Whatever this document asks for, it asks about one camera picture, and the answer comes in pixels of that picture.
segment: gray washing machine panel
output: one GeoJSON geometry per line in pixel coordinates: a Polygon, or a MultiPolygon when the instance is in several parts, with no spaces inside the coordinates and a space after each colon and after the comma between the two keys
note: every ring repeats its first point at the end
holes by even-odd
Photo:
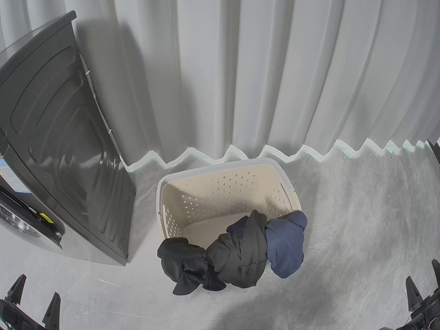
{"type": "Polygon", "coordinates": [[[57,217],[125,265],[135,187],[87,83],[75,17],[71,11],[0,53],[0,129],[10,158],[3,156],[35,196],[56,202],[49,208],[57,217]]]}

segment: plastic laundry basket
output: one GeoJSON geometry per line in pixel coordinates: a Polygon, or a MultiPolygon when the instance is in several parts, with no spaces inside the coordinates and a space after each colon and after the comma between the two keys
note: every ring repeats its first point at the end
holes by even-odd
{"type": "Polygon", "coordinates": [[[167,175],[157,186],[156,208],[164,239],[186,237],[207,248],[254,209],[270,220],[301,205],[281,166],[258,158],[167,175]]]}

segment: basket rim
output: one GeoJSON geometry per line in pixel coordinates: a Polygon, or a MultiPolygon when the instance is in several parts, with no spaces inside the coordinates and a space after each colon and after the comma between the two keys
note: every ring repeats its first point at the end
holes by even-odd
{"type": "Polygon", "coordinates": [[[284,172],[281,165],[274,159],[269,157],[258,157],[256,159],[246,159],[240,160],[236,162],[227,162],[215,165],[204,166],[201,168],[192,168],[185,171],[180,171],[178,173],[171,173],[164,176],[159,183],[157,184],[157,192],[156,192],[156,216],[157,221],[160,223],[161,221],[161,206],[162,206],[162,189],[165,185],[171,181],[177,179],[184,179],[187,177],[194,177],[199,175],[206,175],[207,173],[217,173],[223,170],[231,170],[234,168],[245,168],[249,166],[256,165],[268,165],[274,168],[279,174],[280,178],[283,180],[284,184],[287,188],[292,188],[295,191],[294,186],[290,182],[290,179],[287,177],[287,174],[284,172]]]}

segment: washing machine door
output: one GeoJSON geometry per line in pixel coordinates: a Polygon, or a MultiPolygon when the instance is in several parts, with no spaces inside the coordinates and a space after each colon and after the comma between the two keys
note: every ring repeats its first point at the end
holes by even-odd
{"type": "Polygon", "coordinates": [[[1,229],[45,250],[59,252],[62,248],[61,234],[56,228],[2,187],[0,187],[1,229]]]}

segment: clothes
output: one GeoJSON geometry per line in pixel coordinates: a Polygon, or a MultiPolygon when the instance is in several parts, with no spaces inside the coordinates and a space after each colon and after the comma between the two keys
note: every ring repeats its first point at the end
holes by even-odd
{"type": "Polygon", "coordinates": [[[198,245],[190,245],[182,237],[165,239],[157,249],[165,274],[177,283],[173,294],[186,295],[199,284],[210,291],[220,291],[226,287],[205,260],[206,251],[198,245]]]}
{"type": "Polygon", "coordinates": [[[306,226],[307,218],[299,210],[267,222],[267,259],[280,278],[289,277],[302,264],[306,226]]]}
{"type": "Polygon", "coordinates": [[[242,289],[255,286],[264,272],[267,243],[266,216],[253,210],[242,230],[221,234],[206,250],[206,260],[217,277],[242,289]]]}
{"type": "Polygon", "coordinates": [[[228,228],[226,229],[226,232],[232,234],[233,232],[238,232],[238,231],[243,230],[245,228],[246,221],[248,220],[248,218],[249,218],[249,216],[245,215],[236,223],[229,225],[228,228]]]}

